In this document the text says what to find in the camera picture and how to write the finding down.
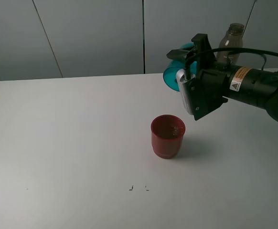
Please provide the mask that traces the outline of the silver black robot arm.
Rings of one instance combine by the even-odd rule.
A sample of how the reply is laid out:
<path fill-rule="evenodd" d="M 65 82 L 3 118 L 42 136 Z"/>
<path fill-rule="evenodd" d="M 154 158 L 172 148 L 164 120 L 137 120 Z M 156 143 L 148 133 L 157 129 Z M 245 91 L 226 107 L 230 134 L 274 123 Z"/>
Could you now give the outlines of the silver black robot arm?
<path fill-rule="evenodd" d="M 257 54 L 278 57 L 277 52 L 249 48 L 211 48 L 207 34 L 192 38 L 193 46 L 171 50 L 167 58 L 183 64 L 177 83 L 187 112 L 195 120 L 218 109 L 233 99 L 266 110 L 278 122 L 278 71 L 251 69 L 233 65 L 230 60 L 220 63 L 214 53 Z"/>

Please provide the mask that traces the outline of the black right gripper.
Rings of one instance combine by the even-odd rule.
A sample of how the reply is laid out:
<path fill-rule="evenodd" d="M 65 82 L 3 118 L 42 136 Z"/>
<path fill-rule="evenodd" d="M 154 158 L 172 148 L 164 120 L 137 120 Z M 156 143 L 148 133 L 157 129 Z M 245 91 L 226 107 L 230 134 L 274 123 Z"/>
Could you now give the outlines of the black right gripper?
<path fill-rule="evenodd" d="M 196 61 L 196 67 L 199 69 L 197 75 L 201 70 L 226 74 L 228 77 L 224 93 L 226 99 L 230 98 L 255 107 L 278 107 L 278 72 L 272 73 L 235 65 L 227 68 L 222 64 L 215 65 L 213 63 L 216 58 L 207 34 L 196 34 L 192 42 L 195 49 L 171 50 L 166 54 L 167 58 L 178 62 Z"/>

